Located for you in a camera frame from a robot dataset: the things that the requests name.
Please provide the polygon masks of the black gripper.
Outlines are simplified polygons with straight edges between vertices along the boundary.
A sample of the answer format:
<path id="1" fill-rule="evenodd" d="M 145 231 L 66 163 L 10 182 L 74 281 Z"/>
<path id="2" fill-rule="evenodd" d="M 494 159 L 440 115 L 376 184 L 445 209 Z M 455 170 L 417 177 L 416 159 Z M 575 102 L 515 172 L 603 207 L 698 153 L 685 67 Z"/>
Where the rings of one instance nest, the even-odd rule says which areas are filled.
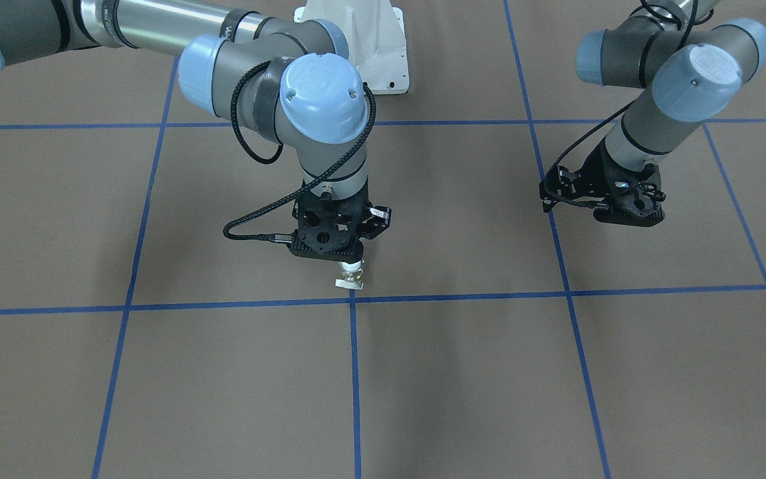
<path id="1" fill-rule="evenodd" d="M 551 166 L 539 184 L 544 212 L 558 203 L 593 210 L 593 218 L 608 224 L 653 227 L 666 217 L 660 169 L 647 164 L 641 172 L 627 170 L 600 142 L 577 172 Z"/>
<path id="2" fill-rule="evenodd" d="M 374 206 L 368 191 L 346 199 L 326 200 L 313 193 L 295 200 L 297 228 L 289 251 L 296 257 L 358 263 L 364 257 L 363 239 L 374 239 L 391 225 L 392 209 Z"/>

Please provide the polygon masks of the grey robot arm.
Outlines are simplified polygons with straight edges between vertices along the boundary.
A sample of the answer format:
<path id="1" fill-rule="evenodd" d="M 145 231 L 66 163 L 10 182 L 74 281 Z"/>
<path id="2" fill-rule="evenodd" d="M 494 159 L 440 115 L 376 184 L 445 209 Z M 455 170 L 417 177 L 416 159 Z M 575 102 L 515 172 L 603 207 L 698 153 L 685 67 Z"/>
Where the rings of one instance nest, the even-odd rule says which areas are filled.
<path id="1" fill-rule="evenodd" d="M 360 150 L 374 122 L 370 87 L 344 31 L 201 1 L 0 1 L 0 70 L 67 51 L 128 47 L 173 55 L 189 103 L 301 159 L 288 201 L 352 199 L 366 185 Z"/>
<path id="2" fill-rule="evenodd" d="M 575 66 L 588 84 L 638 88 L 635 100 L 602 121 L 609 131 L 571 172 L 555 160 L 540 181 L 545 213 L 557 204 L 605 224 L 639 228 L 665 218 L 659 164 L 723 110 L 766 63 L 766 26 L 732 19 L 698 29 L 713 1 L 642 1 L 619 27 L 591 31 Z"/>

